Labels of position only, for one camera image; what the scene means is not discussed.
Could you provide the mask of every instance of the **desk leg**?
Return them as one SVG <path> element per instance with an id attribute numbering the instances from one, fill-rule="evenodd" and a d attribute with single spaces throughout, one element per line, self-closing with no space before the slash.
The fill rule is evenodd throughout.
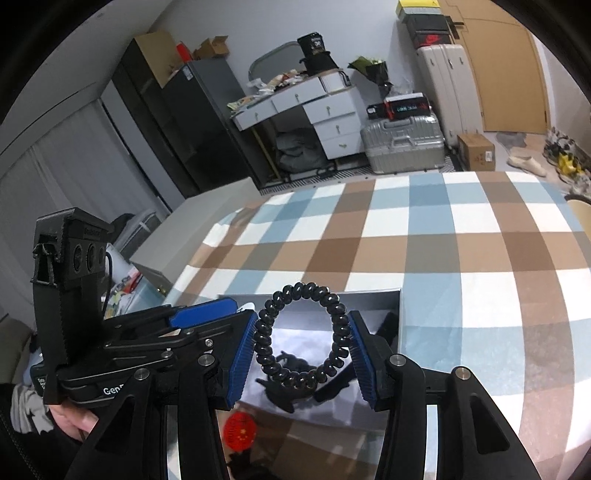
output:
<path id="1" fill-rule="evenodd" d="M 275 177 L 277 177 L 277 180 L 280 181 L 281 175 L 279 175 L 279 170 L 277 170 L 277 166 L 275 165 L 275 162 L 271 158 L 271 155 L 269 155 L 269 152 L 265 148 L 265 144 L 262 142 L 261 137 L 259 136 L 259 134 L 255 128 L 251 128 L 251 132 L 252 132 L 252 135 L 255 136 L 256 142 L 259 144 L 259 147 L 261 147 L 262 152 L 265 154 L 265 158 L 269 162 L 269 165 L 271 166 L 271 170 L 273 171 L 273 173 L 275 173 Z"/>

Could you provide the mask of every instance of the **human hand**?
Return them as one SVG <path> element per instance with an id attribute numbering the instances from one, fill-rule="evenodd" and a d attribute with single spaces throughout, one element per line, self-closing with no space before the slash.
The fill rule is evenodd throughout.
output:
<path id="1" fill-rule="evenodd" d="M 80 408 L 69 400 L 61 405 L 49 405 L 51 415 L 57 426 L 74 440 L 83 442 L 99 418 L 90 410 Z"/>

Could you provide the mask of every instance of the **brown cardboard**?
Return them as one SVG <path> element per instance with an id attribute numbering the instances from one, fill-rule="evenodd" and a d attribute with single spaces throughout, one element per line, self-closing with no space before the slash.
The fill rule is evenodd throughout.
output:
<path id="1" fill-rule="evenodd" d="M 495 145 L 481 134 L 458 135 L 460 159 L 470 171 L 495 171 Z"/>
<path id="2" fill-rule="evenodd" d="M 157 30 L 154 33 L 138 35 L 134 40 L 160 88 L 164 88 L 172 73 L 183 64 L 172 36 L 166 30 Z"/>
<path id="3" fill-rule="evenodd" d="M 197 60 L 211 59 L 213 57 L 225 57 L 230 53 L 226 45 L 227 35 L 217 36 L 214 39 L 208 38 L 195 50 L 193 57 Z"/>

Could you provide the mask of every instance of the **white suitcase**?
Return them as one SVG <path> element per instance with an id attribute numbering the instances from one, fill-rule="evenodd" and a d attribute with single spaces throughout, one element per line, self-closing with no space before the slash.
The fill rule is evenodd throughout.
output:
<path id="1" fill-rule="evenodd" d="M 470 62 L 461 45 L 433 45 L 417 51 L 427 84 L 427 96 L 436 107 L 443 134 L 457 147 L 462 133 L 482 133 L 482 113 Z"/>

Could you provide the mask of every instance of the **black cabinet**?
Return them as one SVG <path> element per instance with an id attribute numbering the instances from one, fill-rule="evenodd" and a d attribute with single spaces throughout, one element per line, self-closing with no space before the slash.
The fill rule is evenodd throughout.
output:
<path id="1" fill-rule="evenodd" d="M 271 168 L 252 132 L 230 120 L 228 103 L 244 92 L 225 59 L 190 61 L 163 88 L 177 124 L 197 154 L 191 168 L 206 190 L 251 177 L 262 188 Z"/>
<path id="2" fill-rule="evenodd" d="M 112 80 L 185 198 L 246 177 L 259 188 L 267 182 L 271 170 L 254 136 L 230 120 L 227 104 L 244 93 L 225 59 L 192 61 L 162 89 L 132 40 Z"/>

